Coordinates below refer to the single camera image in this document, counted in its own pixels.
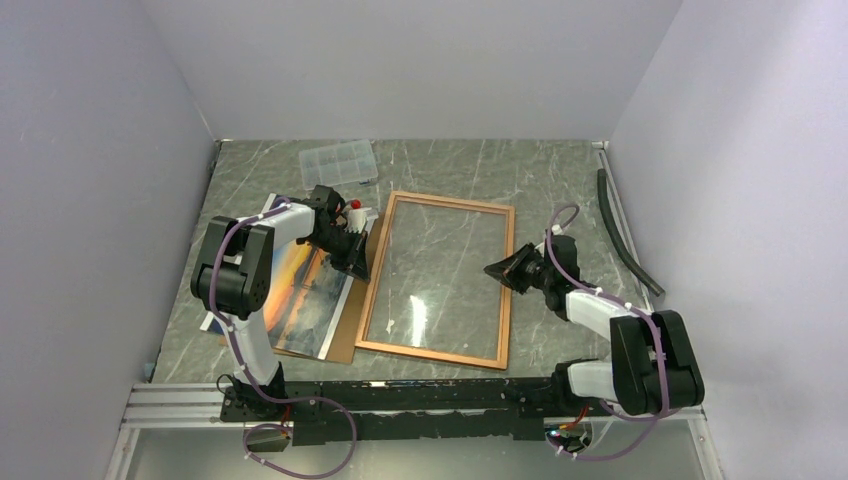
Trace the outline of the sunset photo print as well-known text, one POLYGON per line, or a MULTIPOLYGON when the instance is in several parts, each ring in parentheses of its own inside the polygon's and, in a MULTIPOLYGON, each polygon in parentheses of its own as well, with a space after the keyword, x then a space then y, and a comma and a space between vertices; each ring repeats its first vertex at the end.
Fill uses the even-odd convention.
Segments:
POLYGON ((226 334, 251 321, 277 352, 349 361, 332 343, 354 281, 369 279, 376 218, 323 185, 305 199, 272 195, 252 217, 214 217, 190 284, 209 312, 205 328, 226 334))

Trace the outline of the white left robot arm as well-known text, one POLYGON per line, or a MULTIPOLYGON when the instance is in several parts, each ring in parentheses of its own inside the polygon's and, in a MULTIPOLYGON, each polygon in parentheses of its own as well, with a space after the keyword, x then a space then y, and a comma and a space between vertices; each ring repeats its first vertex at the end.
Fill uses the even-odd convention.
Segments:
POLYGON ((284 370, 261 317, 275 250, 291 244, 315 247, 336 271, 367 281, 367 225, 374 216, 335 189, 317 185, 303 199, 278 195, 260 213, 215 216, 208 223, 190 291, 223 330, 235 364, 234 386, 252 387, 246 404, 260 419, 278 417, 287 401, 284 370))

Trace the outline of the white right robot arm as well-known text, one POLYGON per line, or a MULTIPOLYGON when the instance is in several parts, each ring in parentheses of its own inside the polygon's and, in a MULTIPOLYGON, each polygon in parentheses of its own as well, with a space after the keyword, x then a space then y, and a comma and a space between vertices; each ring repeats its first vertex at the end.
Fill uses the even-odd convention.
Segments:
POLYGON ((647 312, 582 280, 572 237, 553 235, 541 246, 528 243, 483 271, 513 292, 540 291, 558 318, 608 341, 606 360, 556 365, 549 392, 559 413, 575 414, 593 400, 616 404, 631 416, 703 402, 705 384, 683 317, 673 310, 647 312))

